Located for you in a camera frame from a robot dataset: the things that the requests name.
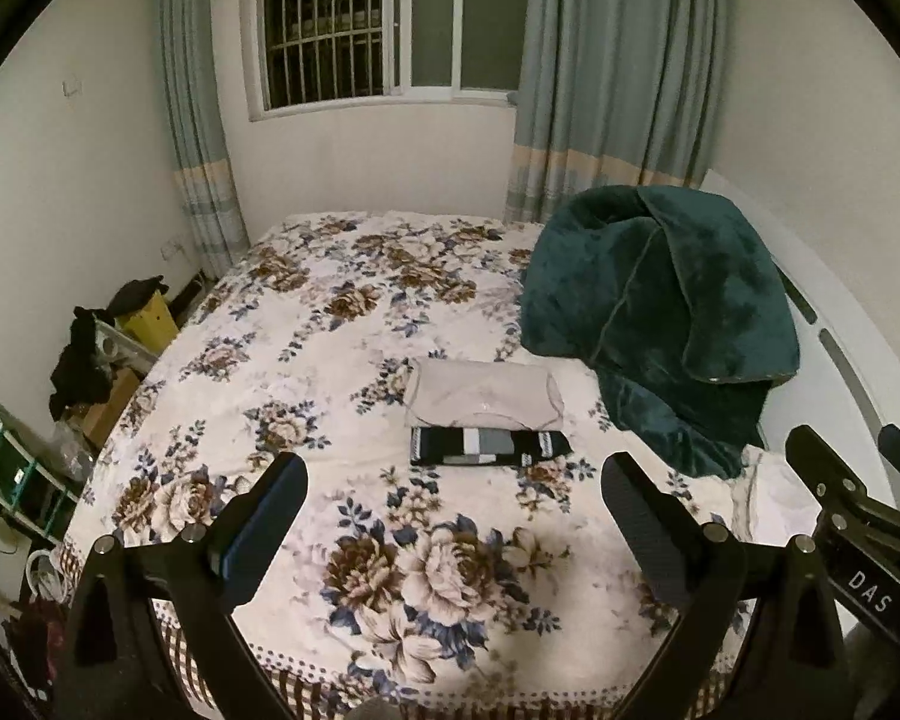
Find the folded beige shirt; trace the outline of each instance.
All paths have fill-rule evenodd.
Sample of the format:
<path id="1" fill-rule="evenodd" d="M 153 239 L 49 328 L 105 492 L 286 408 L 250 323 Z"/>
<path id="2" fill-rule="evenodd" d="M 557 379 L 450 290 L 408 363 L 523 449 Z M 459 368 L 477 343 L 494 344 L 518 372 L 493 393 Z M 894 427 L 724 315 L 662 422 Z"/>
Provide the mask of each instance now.
<path id="1" fill-rule="evenodd" d="M 408 427 L 563 427 L 563 399 L 557 382 L 540 365 L 414 360 L 404 404 Z"/>

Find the wall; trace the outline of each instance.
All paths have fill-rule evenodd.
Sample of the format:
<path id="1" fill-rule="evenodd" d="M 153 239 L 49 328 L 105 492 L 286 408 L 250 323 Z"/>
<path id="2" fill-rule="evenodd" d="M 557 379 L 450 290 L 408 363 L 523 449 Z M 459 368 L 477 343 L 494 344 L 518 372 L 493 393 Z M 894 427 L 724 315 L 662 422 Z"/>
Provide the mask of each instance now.
<path id="1" fill-rule="evenodd" d="M 852 0 L 734 0 L 713 167 L 820 255 L 900 357 L 900 61 Z"/>
<path id="2" fill-rule="evenodd" d="M 503 213 L 514 109 L 353 105 L 252 122 L 241 30 L 254 24 L 252 14 L 241 23 L 240 5 L 213 0 L 213 39 L 223 128 L 251 240 L 291 213 Z"/>
<path id="3" fill-rule="evenodd" d="M 155 74 L 154 0 L 54 0 L 0 69 L 0 402 L 53 429 L 50 372 L 74 305 L 194 272 Z M 66 98 L 62 84 L 82 91 Z"/>

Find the floral pattern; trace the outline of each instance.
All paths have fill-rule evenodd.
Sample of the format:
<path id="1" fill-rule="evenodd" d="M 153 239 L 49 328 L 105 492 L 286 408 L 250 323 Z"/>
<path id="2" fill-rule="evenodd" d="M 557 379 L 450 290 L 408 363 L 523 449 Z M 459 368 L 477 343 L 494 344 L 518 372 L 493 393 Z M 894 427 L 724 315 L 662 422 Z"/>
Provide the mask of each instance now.
<path id="1" fill-rule="evenodd" d="M 673 611 L 602 504 L 602 460 L 630 451 L 699 521 L 746 517 L 730 485 L 672 474 L 618 431 L 580 362 L 520 346 L 538 232 L 415 214 L 288 218 L 211 290 L 131 399 L 61 563 L 79 570 L 101 533 L 137 545 L 209 524 L 295 452 L 306 503 L 238 615 L 291 704 L 302 691 L 321 716 L 371 696 L 423 717 L 523 707 L 530 720 L 545 701 L 612 712 Z M 403 397 L 428 356 L 547 365 L 575 453 L 529 469 L 411 469 Z M 172 608 L 158 613 L 165 630 L 178 624 Z M 742 605 L 712 685 L 725 685 L 748 621 Z M 168 646 L 197 685 L 186 647 Z"/>

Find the white headboard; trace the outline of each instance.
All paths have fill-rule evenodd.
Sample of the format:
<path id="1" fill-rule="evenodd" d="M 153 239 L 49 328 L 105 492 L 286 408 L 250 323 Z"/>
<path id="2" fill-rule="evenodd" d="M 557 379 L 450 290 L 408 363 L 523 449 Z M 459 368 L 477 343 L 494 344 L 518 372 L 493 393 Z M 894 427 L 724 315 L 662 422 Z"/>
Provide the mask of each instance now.
<path id="1" fill-rule="evenodd" d="M 722 194 L 743 212 L 787 286 L 800 370 L 767 398 L 760 428 L 768 449 L 782 452 L 789 432 L 808 424 L 871 497 L 900 509 L 900 475 L 876 449 L 882 425 L 900 427 L 900 360 L 850 290 L 765 207 L 712 170 L 701 189 Z"/>

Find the screw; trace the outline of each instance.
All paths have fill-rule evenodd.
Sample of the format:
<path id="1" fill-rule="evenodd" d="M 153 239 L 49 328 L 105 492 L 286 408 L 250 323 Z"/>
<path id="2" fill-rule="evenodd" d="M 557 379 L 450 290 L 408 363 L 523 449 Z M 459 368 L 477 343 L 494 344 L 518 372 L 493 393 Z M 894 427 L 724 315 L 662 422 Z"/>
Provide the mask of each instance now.
<path id="1" fill-rule="evenodd" d="M 794 538 L 794 544 L 797 546 L 800 552 L 803 552 L 804 555 L 809 555 L 817 546 L 813 543 L 813 538 L 807 536 L 805 533 L 801 533 L 799 536 Z"/>
<path id="2" fill-rule="evenodd" d="M 101 536 L 93 542 L 93 551 L 98 555 L 106 555 L 117 545 L 117 539 L 113 536 Z"/>
<path id="3" fill-rule="evenodd" d="M 180 538 L 188 544 L 196 544 L 207 533 L 207 526 L 199 522 L 192 522 L 180 531 Z"/>
<path id="4" fill-rule="evenodd" d="M 730 532 L 719 522 L 707 522 L 706 525 L 703 526 L 703 536 L 707 541 L 713 541 L 715 544 L 722 544 L 730 536 Z"/>

